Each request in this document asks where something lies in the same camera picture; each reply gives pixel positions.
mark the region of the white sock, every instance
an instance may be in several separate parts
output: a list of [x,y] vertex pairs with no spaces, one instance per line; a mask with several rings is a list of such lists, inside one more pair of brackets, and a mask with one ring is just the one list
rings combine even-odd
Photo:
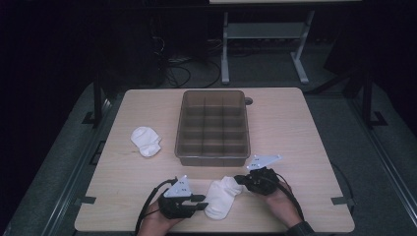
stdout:
[[205,202],[206,216],[212,219],[223,219],[232,208],[236,195],[242,193],[243,186],[238,185],[233,177],[224,176],[221,181],[211,182]]

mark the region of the plastic storage bin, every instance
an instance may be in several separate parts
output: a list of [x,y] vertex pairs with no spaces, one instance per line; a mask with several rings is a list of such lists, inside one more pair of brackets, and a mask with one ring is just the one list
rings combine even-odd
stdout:
[[245,94],[184,92],[175,154],[186,166],[242,166],[250,155]]

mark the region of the human hand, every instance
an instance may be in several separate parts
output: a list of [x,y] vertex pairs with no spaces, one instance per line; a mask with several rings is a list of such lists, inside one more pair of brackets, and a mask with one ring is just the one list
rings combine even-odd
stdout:
[[[291,192],[290,186],[283,182],[279,183]],[[291,228],[292,226],[303,221],[298,214],[297,208],[281,190],[277,189],[275,192],[267,196],[260,194],[256,195],[267,203],[273,215],[281,220],[282,223],[284,223],[288,228]]]
[[159,210],[157,201],[149,205],[147,216],[142,220],[138,236],[163,236],[183,218],[168,219]]

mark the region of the white cloth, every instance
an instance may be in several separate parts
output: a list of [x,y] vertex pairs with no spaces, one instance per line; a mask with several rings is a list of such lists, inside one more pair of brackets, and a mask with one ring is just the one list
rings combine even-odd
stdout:
[[223,219],[232,208],[235,196],[242,193],[243,186],[238,185],[233,177],[224,176],[221,181],[211,182],[205,202],[206,216],[212,219]]
[[132,136],[132,142],[139,148],[144,157],[154,156],[159,150],[160,136],[150,127],[139,127]]

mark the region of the transparent plastic container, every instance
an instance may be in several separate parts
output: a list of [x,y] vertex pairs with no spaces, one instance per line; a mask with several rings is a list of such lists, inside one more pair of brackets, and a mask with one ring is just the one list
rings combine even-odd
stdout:
[[250,143],[240,90],[184,92],[175,154],[186,166],[243,166]]

